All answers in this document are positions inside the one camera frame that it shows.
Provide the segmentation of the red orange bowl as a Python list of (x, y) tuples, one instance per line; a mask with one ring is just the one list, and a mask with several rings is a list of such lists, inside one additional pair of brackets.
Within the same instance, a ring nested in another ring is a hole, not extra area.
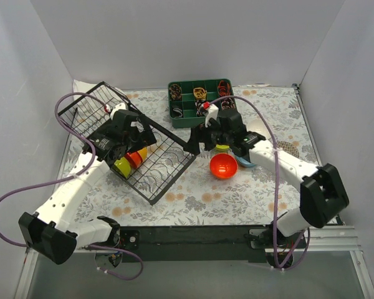
[(141, 158), (141, 156), (138, 152), (126, 153), (125, 158), (130, 163), (130, 166), (133, 169), (138, 169), (143, 162), (143, 159)]

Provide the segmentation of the blue bowl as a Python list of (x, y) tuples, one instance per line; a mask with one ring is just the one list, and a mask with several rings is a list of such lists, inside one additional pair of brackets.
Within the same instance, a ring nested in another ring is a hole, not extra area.
[(256, 166), (254, 163), (251, 163), (242, 157), (236, 156), (235, 159), (244, 168), (253, 168)]

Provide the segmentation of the brown lattice patterned bowl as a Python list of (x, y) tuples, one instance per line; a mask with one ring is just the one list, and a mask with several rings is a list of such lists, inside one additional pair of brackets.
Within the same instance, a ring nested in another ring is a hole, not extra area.
[(281, 148), (283, 151), (285, 151), (286, 153), (289, 153), (290, 155), (296, 158), (300, 158), (298, 148), (292, 143), (287, 142), (287, 141), (278, 141), (277, 146)]

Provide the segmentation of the yellow orange bowl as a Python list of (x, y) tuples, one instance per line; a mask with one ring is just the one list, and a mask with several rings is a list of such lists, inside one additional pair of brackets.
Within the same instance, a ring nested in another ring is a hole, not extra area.
[(141, 157), (141, 160), (145, 161), (147, 156), (148, 156), (148, 149), (147, 149), (147, 147), (144, 147), (144, 148), (138, 150), (137, 153)]

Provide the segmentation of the white bowl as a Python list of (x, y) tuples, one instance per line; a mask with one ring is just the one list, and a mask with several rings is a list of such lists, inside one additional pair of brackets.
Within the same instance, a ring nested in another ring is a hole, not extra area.
[(263, 136), (269, 136), (269, 130), (267, 129), (266, 125), (262, 120), (251, 120), (247, 125), (246, 128), (248, 131), (259, 133)]

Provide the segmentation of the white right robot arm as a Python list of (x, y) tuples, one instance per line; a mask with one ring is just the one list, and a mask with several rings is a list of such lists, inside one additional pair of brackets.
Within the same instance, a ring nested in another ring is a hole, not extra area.
[(323, 228), (349, 205), (348, 194), (337, 168), (305, 162), (272, 144), (262, 131), (252, 131), (236, 110), (217, 112), (211, 108), (203, 123), (192, 127), (185, 151), (198, 155), (227, 145), (246, 161), (273, 170), (300, 194), (299, 206), (279, 216), (270, 225), (270, 242), (284, 247), (292, 235), (309, 227)]

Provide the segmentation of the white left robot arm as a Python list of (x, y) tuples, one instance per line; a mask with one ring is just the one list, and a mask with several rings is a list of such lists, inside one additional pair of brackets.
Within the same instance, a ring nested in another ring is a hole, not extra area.
[(146, 115), (117, 110), (83, 141), (83, 150), (67, 181), (33, 214), (25, 212), (18, 221), (26, 244), (57, 265), (69, 259), (75, 249), (92, 244), (114, 249), (120, 243), (117, 221), (98, 216), (76, 224), (75, 213), (117, 160), (155, 144), (156, 138)]

